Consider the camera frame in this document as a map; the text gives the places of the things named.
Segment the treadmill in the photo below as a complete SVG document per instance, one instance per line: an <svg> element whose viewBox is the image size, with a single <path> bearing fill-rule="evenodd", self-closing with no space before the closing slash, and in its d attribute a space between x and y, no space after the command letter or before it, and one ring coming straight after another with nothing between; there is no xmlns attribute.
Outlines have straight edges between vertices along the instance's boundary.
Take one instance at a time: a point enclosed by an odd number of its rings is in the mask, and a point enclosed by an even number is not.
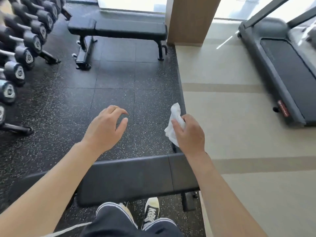
<svg viewBox="0 0 316 237"><path fill-rule="evenodd" d="M316 7L288 23L266 17L288 0L273 0L243 21L238 37L285 123L290 127L316 126L316 69L296 44L290 30L316 16Z"/></svg>

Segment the red label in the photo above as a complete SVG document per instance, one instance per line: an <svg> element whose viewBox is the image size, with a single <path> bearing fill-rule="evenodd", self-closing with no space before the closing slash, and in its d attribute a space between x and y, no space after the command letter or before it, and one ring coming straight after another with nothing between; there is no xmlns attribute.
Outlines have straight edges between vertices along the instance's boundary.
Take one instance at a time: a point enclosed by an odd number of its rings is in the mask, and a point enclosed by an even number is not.
<svg viewBox="0 0 316 237"><path fill-rule="evenodd" d="M285 104L283 103L283 101L278 100L277 104L279 105L279 108L281 109L283 115L284 115L285 117L289 117L290 114L289 114L289 112L288 112L288 110L287 110Z"/></svg>

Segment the treadmill belt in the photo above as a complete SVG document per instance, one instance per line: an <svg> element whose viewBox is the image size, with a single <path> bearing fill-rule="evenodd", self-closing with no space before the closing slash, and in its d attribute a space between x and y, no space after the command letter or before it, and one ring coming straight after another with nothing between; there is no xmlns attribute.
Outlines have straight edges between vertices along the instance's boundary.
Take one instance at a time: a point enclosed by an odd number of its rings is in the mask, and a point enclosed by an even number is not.
<svg viewBox="0 0 316 237"><path fill-rule="evenodd" d="M262 39L264 51L306 122L316 122L316 79L294 47L283 39Z"/></svg>

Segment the black shorts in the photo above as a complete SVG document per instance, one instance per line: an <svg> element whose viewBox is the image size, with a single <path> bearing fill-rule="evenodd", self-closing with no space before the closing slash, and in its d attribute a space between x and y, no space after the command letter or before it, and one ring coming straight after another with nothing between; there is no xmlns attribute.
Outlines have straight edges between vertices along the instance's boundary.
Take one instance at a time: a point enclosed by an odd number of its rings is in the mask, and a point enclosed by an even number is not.
<svg viewBox="0 0 316 237"><path fill-rule="evenodd" d="M176 224L167 218L159 218L144 230L138 229L128 213L118 204L101 205L95 220L82 231L81 237L183 237Z"/></svg>

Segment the left hand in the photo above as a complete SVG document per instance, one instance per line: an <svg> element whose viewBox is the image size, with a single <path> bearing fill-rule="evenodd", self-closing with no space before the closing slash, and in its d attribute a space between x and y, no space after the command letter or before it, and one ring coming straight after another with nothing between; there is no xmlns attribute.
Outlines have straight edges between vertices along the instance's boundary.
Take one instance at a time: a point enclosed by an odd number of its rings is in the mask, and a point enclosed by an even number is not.
<svg viewBox="0 0 316 237"><path fill-rule="evenodd" d="M124 118L116 128L117 120L121 114L128 113L116 105L110 105L101 111L89 125L81 142L100 155L111 149L121 139L127 127L128 119Z"/></svg>

